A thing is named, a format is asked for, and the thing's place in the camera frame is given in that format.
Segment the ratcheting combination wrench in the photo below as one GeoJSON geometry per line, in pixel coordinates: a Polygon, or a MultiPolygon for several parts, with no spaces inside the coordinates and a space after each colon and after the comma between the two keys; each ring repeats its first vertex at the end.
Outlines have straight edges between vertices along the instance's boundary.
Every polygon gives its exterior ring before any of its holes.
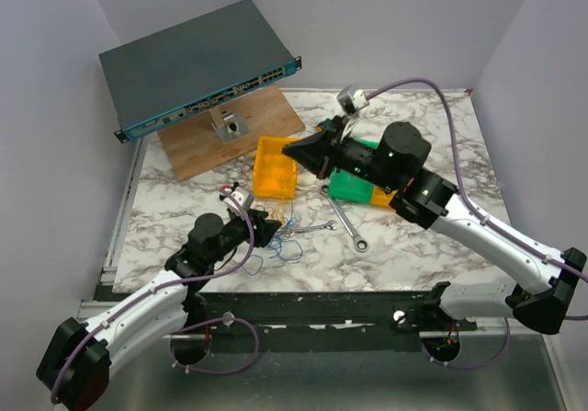
{"type": "Polygon", "coordinates": [[[331,207],[333,208],[335,214],[337,215],[337,217],[339,218],[339,220],[343,224],[343,227],[345,228],[347,233],[350,235],[355,250],[360,253],[367,252],[369,249],[368,241],[357,232],[355,226],[350,222],[350,220],[346,216],[345,212],[343,211],[342,207],[339,205],[339,203],[335,199],[333,199],[330,196],[329,190],[330,190],[330,188],[328,185],[321,186],[321,193],[323,194],[323,196],[326,197],[326,199],[330,203],[331,207]]]}

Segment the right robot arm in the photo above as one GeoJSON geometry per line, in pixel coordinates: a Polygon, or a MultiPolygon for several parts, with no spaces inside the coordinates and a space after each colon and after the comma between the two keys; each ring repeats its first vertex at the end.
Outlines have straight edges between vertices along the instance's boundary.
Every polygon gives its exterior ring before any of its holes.
{"type": "Polygon", "coordinates": [[[343,121],[287,144],[282,152],[317,178],[337,168],[392,195],[403,220],[449,237],[503,271],[498,286],[448,285],[423,307],[435,330],[466,317],[513,317],[527,328],[556,335],[565,320],[586,255],[542,245],[466,200],[464,192],[424,168],[430,143],[409,122],[393,122],[372,148],[343,134],[343,121]]]}

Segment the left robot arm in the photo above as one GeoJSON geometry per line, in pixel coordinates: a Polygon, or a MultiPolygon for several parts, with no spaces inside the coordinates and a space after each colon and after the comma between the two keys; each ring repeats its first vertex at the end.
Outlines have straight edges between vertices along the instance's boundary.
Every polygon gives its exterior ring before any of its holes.
{"type": "Polygon", "coordinates": [[[242,244],[268,245],[280,226],[259,210],[228,222],[215,213],[199,216],[187,241],[145,286],[102,314],[83,322],[70,317],[57,327],[36,371],[51,402],[86,410],[110,378],[156,340],[212,325],[198,292],[218,277],[216,264],[242,244]]]}

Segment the grey network switch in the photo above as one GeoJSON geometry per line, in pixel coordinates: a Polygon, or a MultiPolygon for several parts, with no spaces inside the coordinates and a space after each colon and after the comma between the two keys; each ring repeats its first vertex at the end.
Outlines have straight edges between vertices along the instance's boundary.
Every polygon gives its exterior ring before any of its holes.
{"type": "Polygon", "coordinates": [[[241,0],[99,55],[121,143],[136,141],[295,74],[253,0],[241,0]]]}

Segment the green plastic bin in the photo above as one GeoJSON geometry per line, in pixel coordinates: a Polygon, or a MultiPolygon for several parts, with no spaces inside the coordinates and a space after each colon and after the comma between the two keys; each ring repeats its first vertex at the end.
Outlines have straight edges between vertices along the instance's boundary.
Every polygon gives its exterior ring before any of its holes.
{"type": "Polygon", "coordinates": [[[373,184],[340,168],[335,168],[330,176],[328,194],[333,199],[369,204],[373,192],[373,184]]]}

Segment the small open-end wrench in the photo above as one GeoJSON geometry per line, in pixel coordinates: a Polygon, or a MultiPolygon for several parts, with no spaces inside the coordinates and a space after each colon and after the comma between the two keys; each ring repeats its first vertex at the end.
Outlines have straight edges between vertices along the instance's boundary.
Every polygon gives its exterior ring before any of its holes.
{"type": "Polygon", "coordinates": [[[298,235],[298,234],[306,234],[306,233],[312,233],[312,232],[319,232],[319,231],[322,231],[322,230],[334,231],[336,229],[337,229],[336,221],[335,220],[330,220],[329,222],[323,223],[323,224],[318,224],[318,225],[313,225],[313,226],[300,227],[300,228],[295,228],[295,229],[287,230],[286,237],[291,237],[291,236],[298,235]]]}

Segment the yellow plastic bin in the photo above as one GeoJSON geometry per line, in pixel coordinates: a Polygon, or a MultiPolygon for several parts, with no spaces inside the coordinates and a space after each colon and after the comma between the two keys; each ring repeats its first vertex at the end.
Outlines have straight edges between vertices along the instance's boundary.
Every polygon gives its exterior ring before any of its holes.
{"type": "Polygon", "coordinates": [[[297,138],[260,136],[254,171],[253,193],[260,199],[293,200],[296,195],[298,164],[282,154],[297,138]]]}
{"type": "Polygon", "coordinates": [[[374,187],[370,199],[370,204],[377,207],[386,208],[390,206],[390,202],[396,195],[397,191],[386,192],[382,188],[374,187]]]}

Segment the plywood board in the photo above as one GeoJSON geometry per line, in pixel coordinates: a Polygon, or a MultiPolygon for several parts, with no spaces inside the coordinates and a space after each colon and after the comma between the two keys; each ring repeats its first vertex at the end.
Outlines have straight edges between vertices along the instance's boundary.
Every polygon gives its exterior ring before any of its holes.
{"type": "Polygon", "coordinates": [[[251,153],[261,136],[289,137],[305,125],[277,86],[267,86],[158,131],[178,181],[251,153]]]}

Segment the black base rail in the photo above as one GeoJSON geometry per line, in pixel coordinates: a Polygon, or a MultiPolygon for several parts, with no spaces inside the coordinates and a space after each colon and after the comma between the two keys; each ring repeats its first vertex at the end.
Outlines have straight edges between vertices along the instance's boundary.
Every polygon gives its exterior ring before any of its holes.
{"type": "Polygon", "coordinates": [[[446,286],[334,293],[200,290],[212,325],[167,336],[182,359],[206,352],[417,351],[421,333],[442,336],[462,325],[438,307],[446,286]]]}

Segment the metal bracket stand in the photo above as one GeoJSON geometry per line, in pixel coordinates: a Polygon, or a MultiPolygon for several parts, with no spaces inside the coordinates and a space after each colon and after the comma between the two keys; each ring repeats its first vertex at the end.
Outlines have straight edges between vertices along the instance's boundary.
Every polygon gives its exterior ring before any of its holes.
{"type": "Polygon", "coordinates": [[[212,118],[212,129],[223,144],[240,140],[250,133],[245,118],[240,113],[212,108],[209,114],[212,118]]]}

